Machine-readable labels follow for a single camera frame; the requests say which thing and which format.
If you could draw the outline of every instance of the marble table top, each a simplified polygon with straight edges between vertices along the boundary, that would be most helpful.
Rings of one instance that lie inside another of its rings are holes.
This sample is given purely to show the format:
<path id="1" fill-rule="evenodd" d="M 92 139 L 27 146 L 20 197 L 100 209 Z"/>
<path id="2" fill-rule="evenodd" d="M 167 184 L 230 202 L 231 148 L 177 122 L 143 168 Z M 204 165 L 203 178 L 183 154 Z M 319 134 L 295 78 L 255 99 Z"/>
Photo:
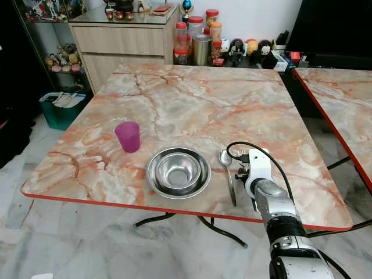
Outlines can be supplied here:
<path id="1" fill-rule="evenodd" d="M 141 127 L 141 147 L 135 153 L 125 153 L 113 133 L 128 120 Z M 352 226 L 337 187 L 273 70 L 121 65 L 21 191 L 34 198 L 262 222 L 239 181 L 238 206 L 231 203 L 218 152 L 233 141 L 260 145 L 278 160 L 305 227 Z M 189 146 L 209 160 L 212 177 L 201 194 L 171 200 L 146 184 L 148 160 L 169 146 Z M 284 187 L 274 166 L 273 178 Z"/>
<path id="2" fill-rule="evenodd" d="M 372 71 L 296 69 L 372 190 Z"/>

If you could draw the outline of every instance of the wooden cabinet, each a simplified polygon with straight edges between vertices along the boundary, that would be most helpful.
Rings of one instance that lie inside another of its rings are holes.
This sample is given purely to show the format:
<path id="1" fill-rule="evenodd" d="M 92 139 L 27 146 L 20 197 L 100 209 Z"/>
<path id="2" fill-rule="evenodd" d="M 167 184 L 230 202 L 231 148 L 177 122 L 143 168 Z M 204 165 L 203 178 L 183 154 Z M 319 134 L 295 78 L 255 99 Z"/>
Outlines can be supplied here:
<path id="1" fill-rule="evenodd" d="M 102 16 L 103 6 L 69 23 L 93 93 L 121 63 L 173 64 L 178 6 L 165 17 L 135 14 L 133 22 Z"/>
<path id="2" fill-rule="evenodd" d="M 84 54 L 85 66 L 89 69 L 92 88 L 97 91 L 103 86 L 107 79 L 121 63 L 126 64 L 165 64 L 164 58 L 157 56 L 134 56 L 134 55 L 100 55 Z"/>

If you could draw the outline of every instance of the cabinet drawer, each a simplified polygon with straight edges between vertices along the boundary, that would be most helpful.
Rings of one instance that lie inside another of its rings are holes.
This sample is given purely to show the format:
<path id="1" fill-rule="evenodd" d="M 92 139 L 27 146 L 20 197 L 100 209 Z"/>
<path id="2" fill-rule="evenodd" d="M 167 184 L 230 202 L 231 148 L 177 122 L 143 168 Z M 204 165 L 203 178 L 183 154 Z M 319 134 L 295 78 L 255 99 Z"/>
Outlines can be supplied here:
<path id="1" fill-rule="evenodd" d="M 81 52 L 133 55 L 164 55 L 160 28 L 74 26 Z"/>
<path id="2" fill-rule="evenodd" d="M 87 72 L 94 87 L 94 92 L 103 86 L 107 79 L 115 71 L 119 64 L 165 64 L 163 58 L 151 56 L 123 56 L 123 55 L 83 55 L 84 63 L 87 67 Z"/>

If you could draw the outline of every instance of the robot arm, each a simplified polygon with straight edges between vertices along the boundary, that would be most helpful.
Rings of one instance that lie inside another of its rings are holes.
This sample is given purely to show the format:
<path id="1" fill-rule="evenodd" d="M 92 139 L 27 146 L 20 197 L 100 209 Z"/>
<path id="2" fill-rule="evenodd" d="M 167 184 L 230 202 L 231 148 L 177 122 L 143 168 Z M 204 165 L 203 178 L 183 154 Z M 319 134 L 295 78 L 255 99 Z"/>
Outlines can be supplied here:
<path id="1" fill-rule="evenodd" d="M 270 279 L 334 279 L 318 249 L 307 238 L 288 193 L 271 179 L 270 159 L 250 149 L 249 169 L 241 179 L 253 205 L 261 213 L 270 241 Z"/>

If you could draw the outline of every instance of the metal canister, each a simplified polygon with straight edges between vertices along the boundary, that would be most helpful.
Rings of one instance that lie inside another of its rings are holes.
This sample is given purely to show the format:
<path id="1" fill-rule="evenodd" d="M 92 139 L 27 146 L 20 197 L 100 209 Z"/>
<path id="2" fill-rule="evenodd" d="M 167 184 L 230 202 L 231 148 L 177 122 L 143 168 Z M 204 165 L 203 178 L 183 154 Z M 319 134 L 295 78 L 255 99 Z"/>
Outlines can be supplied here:
<path id="1" fill-rule="evenodd" d="M 192 38 L 192 64 L 194 66 L 210 65 L 210 52 L 212 38 L 208 35 L 199 34 Z"/>

